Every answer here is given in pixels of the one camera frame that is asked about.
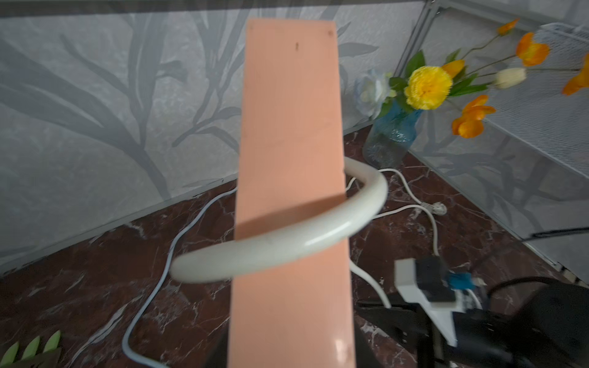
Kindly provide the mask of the pink power strip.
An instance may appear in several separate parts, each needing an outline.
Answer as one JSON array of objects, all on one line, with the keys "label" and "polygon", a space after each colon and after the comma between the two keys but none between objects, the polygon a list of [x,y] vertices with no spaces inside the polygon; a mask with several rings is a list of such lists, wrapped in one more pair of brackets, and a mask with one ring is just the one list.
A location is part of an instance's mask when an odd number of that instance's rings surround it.
[{"label": "pink power strip", "polygon": [[[237,239],[345,199],[341,83],[332,21],[246,26]],[[231,367],[353,367],[349,245],[233,280]]]}]

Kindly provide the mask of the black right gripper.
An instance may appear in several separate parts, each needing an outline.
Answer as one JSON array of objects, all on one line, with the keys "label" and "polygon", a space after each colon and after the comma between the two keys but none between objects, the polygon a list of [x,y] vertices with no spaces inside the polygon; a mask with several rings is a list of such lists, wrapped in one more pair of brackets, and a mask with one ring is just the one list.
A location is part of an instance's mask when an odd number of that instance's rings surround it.
[{"label": "black right gripper", "polygon": [[355,311],[414,354],[419,367],[586,367],[588,289],[551,281],[512,316],[487,310],[452,313],[457,345],[451,346],[424,309],[402,301],[386,309],[359,301]]}]

